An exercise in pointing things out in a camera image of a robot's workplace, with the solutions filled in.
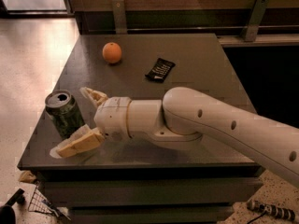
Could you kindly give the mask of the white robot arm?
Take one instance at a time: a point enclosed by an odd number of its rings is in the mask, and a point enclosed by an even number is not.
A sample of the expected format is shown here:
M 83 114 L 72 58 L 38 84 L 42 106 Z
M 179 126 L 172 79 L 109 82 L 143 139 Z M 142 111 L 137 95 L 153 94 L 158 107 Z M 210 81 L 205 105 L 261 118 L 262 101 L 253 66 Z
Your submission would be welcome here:
M 158 147 L 188 150 L 203 135 L 214 138 L 294 186 L 299 185 L 299 129 L 184 87 L 161 100 L 107 97 L 83 88 L 96 107 L 95 128 L 85 125 L 50 151 L 68 158 L 95 149 L 106 140 L 142 139 Z

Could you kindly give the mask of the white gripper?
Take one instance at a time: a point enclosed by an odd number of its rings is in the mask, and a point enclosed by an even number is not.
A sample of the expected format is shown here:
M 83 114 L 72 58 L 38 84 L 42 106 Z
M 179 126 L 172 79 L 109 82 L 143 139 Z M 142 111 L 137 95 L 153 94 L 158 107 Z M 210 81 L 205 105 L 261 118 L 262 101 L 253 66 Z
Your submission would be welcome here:
M 129 97 L 112 97 L 88 87 L 79 89 L 84 98 L 97 108 L 94 122 L 97 128 L 91 129 L 87 124 L 78 128 L 71 136 L 50 151 L 55 159 L 69 158 L 79 153 L 100 147 L 105 138 L 120 142 L 130 138 L 127 125 Z

